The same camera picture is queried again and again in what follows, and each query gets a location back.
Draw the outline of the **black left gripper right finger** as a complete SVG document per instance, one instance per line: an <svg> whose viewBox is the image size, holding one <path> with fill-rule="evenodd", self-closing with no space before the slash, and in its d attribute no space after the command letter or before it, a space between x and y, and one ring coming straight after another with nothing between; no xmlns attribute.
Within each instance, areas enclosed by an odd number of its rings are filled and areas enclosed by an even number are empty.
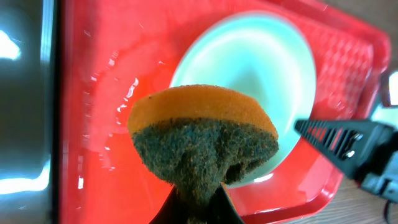
<svg viewBox="0 0 398 224"><path fill-rule="evenodd" d="M397 150L397 129L368 119L298 119L295 130L344 175L363 180L380 174Z"/></svg>

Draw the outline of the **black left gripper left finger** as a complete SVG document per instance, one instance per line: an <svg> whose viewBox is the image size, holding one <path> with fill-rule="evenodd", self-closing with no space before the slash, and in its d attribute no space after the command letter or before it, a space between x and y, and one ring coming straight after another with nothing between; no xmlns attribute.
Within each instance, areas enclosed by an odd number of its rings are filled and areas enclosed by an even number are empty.
<svg viewBox="0 0 398 224"><path fill-rule="evenodd" d="M180 198L180 192L174 187L157 215L149 223L244 224L224 185L217 188L210 203L205 207L184 202Z"/></svg>

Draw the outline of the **orange green sponge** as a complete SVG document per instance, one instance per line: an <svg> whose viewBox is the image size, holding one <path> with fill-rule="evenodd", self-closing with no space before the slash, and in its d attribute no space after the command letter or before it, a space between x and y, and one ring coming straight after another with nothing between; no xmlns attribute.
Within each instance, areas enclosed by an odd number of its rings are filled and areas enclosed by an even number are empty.
<svg viewBox="0 0 398 224"><path fill-rule="evenodd" d="M169 88L138 100L127 128L144 165L198 205L279 149L276 128L254 98L211 85Z"/></svg>

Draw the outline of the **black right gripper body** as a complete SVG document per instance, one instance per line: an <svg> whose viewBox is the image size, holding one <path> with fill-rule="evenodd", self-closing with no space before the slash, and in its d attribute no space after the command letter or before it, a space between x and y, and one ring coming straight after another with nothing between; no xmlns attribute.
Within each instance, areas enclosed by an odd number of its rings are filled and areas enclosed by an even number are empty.
<svg viewBox="0 0 398 224"><path fill-rule="evenodd" d="M361 188L397 203L397 132L372 154Z"/></svg>

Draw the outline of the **light blue plate back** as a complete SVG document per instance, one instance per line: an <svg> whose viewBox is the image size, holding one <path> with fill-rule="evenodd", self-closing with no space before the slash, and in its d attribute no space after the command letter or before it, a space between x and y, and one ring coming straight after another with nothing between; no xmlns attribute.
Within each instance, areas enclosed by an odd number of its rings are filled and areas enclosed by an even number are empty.
<svg viewBox="0 0 398 224"><path fill-rule="evenodd" d="M276 14L229 16L204 32L181 59L170 85L217 85L255 98L279 135L279 150L232 188L266 181L298 143L296 120L312 113L315 59L302 31Z"/></svg>

